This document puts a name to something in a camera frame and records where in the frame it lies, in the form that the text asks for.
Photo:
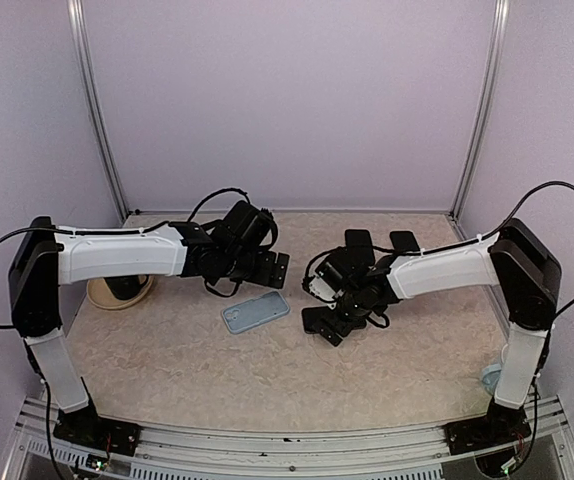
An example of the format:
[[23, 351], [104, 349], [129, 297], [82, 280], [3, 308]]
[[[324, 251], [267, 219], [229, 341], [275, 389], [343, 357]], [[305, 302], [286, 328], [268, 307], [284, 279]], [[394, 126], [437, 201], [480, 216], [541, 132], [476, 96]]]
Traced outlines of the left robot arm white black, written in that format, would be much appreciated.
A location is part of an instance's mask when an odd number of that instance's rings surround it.
[[90, 230], [58, 228], [38, 217], [8, 273], [13, 327], [24, 340], [37, 371], [50, 388], [69, 430], [88, 445], [107, 434], [70, 356], [62, 327], [59, 289], [94, 279], [140, 280], [154, 276], [200, 277], [208, 291], [221, 279], [283, 287], [286, 253], [274, 251], [273, 215], [247, 201], [206, 224], [164, 221], [148, 228]]

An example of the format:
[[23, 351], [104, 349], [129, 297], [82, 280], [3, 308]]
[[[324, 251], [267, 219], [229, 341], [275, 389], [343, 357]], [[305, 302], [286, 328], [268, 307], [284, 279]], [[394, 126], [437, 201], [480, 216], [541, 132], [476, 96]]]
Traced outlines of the black phone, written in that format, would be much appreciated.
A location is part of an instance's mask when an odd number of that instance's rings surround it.
[[307, 334], [320, 334], [326, 329], [327, 307], [307, 307], [301, 311], [303, 329]]

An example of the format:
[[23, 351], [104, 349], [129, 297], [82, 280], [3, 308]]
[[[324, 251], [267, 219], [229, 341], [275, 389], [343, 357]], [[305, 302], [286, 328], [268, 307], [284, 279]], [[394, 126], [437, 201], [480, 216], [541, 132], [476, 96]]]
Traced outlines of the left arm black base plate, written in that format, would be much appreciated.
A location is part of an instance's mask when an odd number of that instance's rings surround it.
[[72, 444], [119, 454], [135, 455], [141, 427], [135, 423], [98, 417], [73, 419], [65, 416], [57, 421], [53, 434]]

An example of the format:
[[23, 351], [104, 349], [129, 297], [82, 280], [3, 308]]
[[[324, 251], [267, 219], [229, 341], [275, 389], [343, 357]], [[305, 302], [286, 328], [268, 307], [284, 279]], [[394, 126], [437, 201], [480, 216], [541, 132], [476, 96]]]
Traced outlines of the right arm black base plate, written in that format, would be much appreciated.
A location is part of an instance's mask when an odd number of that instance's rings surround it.
[[444, 432], [451, 455], [504, 445], [532, 434], [527, 420], [508, 422], [485, 416], [447, 423]]

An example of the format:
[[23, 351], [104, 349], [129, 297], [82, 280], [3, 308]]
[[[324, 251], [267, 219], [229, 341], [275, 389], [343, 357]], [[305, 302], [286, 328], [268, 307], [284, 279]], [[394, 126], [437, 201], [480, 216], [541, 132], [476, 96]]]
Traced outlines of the light blue phone case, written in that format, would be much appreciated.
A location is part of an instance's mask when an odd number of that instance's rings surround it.
[[272, 291], [225, 308], [221, 316], [231, 334], [241, 334], [282, 318], [290, 311], [283, 296]]

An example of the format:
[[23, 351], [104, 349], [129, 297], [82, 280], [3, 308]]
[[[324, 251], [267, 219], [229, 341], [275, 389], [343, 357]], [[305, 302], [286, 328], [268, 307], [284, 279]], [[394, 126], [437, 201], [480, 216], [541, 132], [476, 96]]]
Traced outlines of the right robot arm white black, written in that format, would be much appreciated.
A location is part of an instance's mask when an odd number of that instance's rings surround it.
[[321, 306], [301, 312], [303, 328], [331, 345], [367, 325], [387, 328], [389, 306], [438, 291], [497, 286], [509, 310], [509, 334], [488, 412], [478, 433], [502, 442], [524, 419], [529, 390], [548, 354], [562, 267], [519, 219], [460, 244], [422, 249], [411, 231], [393, 231], [380, 249], [364, 229], [348, 229], [344, 245], [314, 257], [302, 288]]

